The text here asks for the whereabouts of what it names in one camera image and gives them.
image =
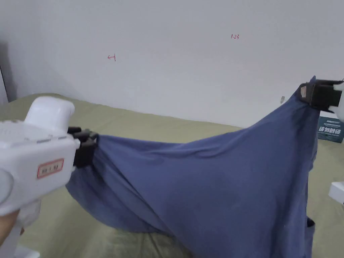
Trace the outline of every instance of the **bed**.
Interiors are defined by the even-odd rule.
[[[71,126],[100,134],[165,142],[188,142],[238,127],[141,114],[70,100],[75,105]],[[0,120],[24,119],[35,98],[30,95],[1,107]],[[309,176],[308,215],[316,222],[313,258],[343,255],[344,206],[328,197],[331,182],[344,179],[344,145],[319,140],[318,155]],[[41,216],[26,229],[21,244],[43,258],[192,257],[176,240],[159,234],[139,234],[109,228],[92,218],[63,187],[42,199]]]

